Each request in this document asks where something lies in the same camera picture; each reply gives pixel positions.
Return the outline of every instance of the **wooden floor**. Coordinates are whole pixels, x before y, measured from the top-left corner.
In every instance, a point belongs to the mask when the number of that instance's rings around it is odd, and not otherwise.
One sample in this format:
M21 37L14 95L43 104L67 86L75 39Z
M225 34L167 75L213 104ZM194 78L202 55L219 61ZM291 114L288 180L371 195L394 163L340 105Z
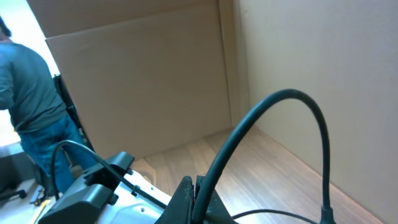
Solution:
M229 131L147 156L133 163L156 187L172 195L185 175L205 175ZM272 208L320 220L321 177L272 138L253 128L229 160L216 190L230 214ZM339 224L382 223L331 186L331 202ZM240 223L304 223L283 215L250 215Z

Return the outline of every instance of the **black cord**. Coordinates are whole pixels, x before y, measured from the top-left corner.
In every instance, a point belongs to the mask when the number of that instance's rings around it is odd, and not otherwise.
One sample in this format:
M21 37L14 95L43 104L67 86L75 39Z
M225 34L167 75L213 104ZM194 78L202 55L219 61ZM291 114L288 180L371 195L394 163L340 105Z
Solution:
M223 169L225 168L225 165L236 149L236 146L238 146L245 134L265 111L267 111L272 105L286 99L297 99L305 103L310 108L318 122L323 148L322 211L327 211L329 215L328 217L331 217L333 220L333 212L331 211L329 196L330 145L325 118L323 117L317 103L307 94L298 90L288 89L277 91L269 95L260 103L258 103L253 109L251 109L250 112L241 120L241 122L239 122L237 127L233 130L229 138L221 147L214 161L211 163L207 175L203 180L202 186L200 187L200 191L192 212L192 222L194 224L203 223L211 195L215 189L218 179L223 172Z
M311 224L317 224L316 222L312 221L311 219L305 218L305 217L303 217L301 215L296 215L296 214L293 214L293 213L290 213L290 212L284 212L284 211L273 210L273 209L251 210L251 211L242 212L242 213L239 213L237 215L234 215L234 216L232 216L232 218L233 219L237 219L237 218L241 218L241 217L246 216L246 215L252 215L252 214L263 213L263 212L287 215L287 216L290 216L290 217L301 219L301 220L306 221L306 222L311 223Z
M151 202L153 202L154 204L156 204L160 208L163 208L163 209L166 208L166 205L164 203L162 203L161 201L157 200L153 196L149 195L147 192L141 190L141 188L138 185L133 185L128 180L126 180L124 177L122 177L105 160L103 160L99 155L97 155L97 153L93 152L87 146L85 146L83 144L80 144L80 143L77 143L77 142L74 142L74 141L71 141L71 140L60 141L55 146L55 149L54 149L53 154L52 154L52 158L51 158L51 180L52 180L52 184L54 186L54 192L55 192L55 199L56 200L59 199L59 191L58 191L58 188L57 188L57 185L56 185L56 182L55 182L55 158L57 156L57 151L59 149L61 149L62 146L66 145L66 144L72 144L72 145L81 147L82 149L84 149L85 152L90 154L97 162L102 164L102 166L104 166L106 170L108 170L112 175L114 175L115 178L119 179L122 183L126 184L126 186L132 190L132 192L135 192L137 194L142 195L143 197L147 198L148 200L150 200Z

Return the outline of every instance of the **gray shirt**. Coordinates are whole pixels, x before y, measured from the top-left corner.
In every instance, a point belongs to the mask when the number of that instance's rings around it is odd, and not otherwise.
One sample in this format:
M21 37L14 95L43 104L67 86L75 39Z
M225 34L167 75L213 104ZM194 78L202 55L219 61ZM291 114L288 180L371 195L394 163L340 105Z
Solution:
M67 112L45 60L21 44L0 43L0 110L18 133L37 131Z

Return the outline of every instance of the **cardboard panel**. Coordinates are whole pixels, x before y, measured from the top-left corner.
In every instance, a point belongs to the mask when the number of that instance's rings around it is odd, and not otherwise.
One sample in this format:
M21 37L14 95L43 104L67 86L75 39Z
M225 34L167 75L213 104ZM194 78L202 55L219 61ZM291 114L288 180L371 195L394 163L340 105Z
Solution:
M46 37L122 22L206 0L27 0Z
M250 102L296 88L325 115L331 181L383 223L398 223L398 1L239 2ZM258 127L322 173L322 143L310 110L287 100ZM339 212L353 207L331 198Z
M47 42L103 157L231 127L216 1Z
M218 0L233 126L236 126L250 109L246 49L242 38L238 1Z

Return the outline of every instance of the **blue jeans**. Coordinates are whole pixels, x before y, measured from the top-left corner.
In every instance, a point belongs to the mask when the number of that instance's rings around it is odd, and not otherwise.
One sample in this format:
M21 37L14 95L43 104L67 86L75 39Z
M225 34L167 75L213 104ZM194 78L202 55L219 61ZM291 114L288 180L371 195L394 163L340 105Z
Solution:
M43 169L48 177L51 174L51 157L58 142L72 140L84 144L79 130L69 115L46 128L31 133L21 133L19 136L24 151ZM83 170L96 164L96 161L79 147L63 146L63 149L72 162L81 165ZM62 193L75 181L69 170L69 162L62 150L57 152L55 160L55 180L58 190Z

